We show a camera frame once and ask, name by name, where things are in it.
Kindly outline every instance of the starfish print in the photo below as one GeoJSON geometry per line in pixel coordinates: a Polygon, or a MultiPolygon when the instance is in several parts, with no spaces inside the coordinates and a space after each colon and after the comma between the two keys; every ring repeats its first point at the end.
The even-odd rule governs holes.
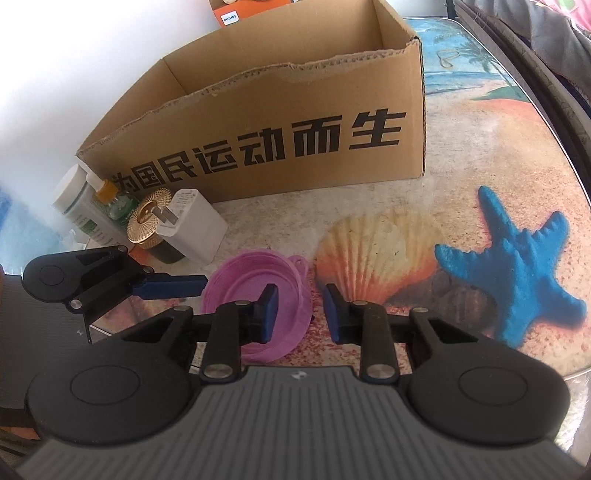
{"type": "Polygon", "coordinates": [[[518,347],[530,324],[544,318],[556,325],[580,326],[586,304],[567,293],[554,278],[569,224],[554,212],[540,230],[518,230],[496,194],[478,189],[492,245],[482,253],[465,253],[448,245],[436,245],[435,257],[450,275],[490,294],[496,301],[498,326],[495,339],[518,347]]]}

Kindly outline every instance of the white power adapter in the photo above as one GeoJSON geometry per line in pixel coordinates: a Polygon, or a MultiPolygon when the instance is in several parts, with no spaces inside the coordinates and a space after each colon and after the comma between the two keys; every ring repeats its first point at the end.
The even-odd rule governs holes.
{"type": "Polygon", "coordinates": [[[156,233],[189,260],[209,265],[228,224],[195,189],[180,189],[163,209],[153,211],[160,223],[156,233]]]}

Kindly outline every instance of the scallop shell print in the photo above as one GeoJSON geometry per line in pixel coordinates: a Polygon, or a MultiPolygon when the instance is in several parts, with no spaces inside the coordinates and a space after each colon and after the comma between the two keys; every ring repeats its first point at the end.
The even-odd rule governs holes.
{"type": "Polygon", "coordinates": [[[390,211],[347,217],[320,241],[316,279],[334,283],[347,301],[384,303],[437,268],[435,244],[445,239],[432,217],[390,211]]]}

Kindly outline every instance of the pink fabric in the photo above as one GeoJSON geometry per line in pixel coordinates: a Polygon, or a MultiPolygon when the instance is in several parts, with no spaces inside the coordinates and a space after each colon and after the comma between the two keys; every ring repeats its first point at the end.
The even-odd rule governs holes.
{"type": "Polygon", "coordinates": [[[536,0],[552,10],[562,13],[585,30],[591,31],[591,0],[536,0]]]}

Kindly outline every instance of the white wall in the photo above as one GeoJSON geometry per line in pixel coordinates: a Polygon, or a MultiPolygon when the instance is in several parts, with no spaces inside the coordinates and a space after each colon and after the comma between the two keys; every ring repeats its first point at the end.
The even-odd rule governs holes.
{"type": "Polygon", "coordinates": [[[65,227],[51,192],[157,59],[217,27],[208,0],[25,0],[0,7],[0,189],[65,227]]]}

